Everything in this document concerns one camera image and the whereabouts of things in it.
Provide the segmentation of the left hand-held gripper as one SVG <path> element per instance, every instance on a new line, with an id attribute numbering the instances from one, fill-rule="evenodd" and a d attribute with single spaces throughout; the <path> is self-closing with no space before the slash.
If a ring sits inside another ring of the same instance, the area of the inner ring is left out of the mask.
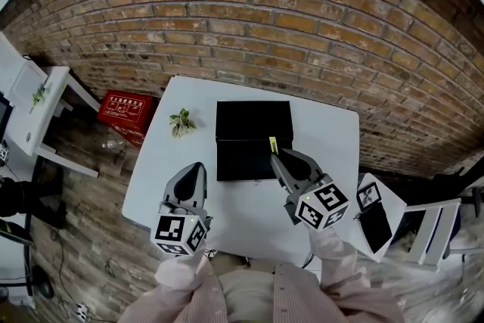
<path id="1" fill-rule="evenodd" d="M 190 200 L 191 207 L 162 202 L 150 232 L 150 241 L 162 252 L 175 256 L 193 256 L 206 239 L 212 217 L 204 209 L 206 169 L 192 163 L 176 173 L 166 184 L 165 201 Z"/>

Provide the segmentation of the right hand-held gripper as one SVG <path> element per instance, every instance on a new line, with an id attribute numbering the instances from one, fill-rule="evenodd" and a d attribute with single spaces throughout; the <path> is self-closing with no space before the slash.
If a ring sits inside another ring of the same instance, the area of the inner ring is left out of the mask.
<path id="1" fill-rule="evenodd" d="M 271 167 L 280 186 L 289 194 L 284 208 L 294 225 L 303 223 L 307 229 L 322 231 L 344 218 L 350 199 L 328 174 L 319 177 L 321 168 L 311 157 L 283 148 L 280 154 L 271 155 Z M 296 180 L 315 179 L 298 190 Z"/>

